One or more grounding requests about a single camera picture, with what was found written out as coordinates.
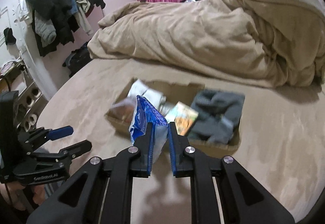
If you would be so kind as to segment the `person left hand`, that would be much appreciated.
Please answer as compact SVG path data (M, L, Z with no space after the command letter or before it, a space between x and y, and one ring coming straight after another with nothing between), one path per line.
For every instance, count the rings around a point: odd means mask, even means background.
M27 198L24 193L25 186L19 182L1 183L1 196L4 201L15 209L24 211L27 209ZM35 204L41 205L49 196L46 194L45 185L30 187L32 200Z

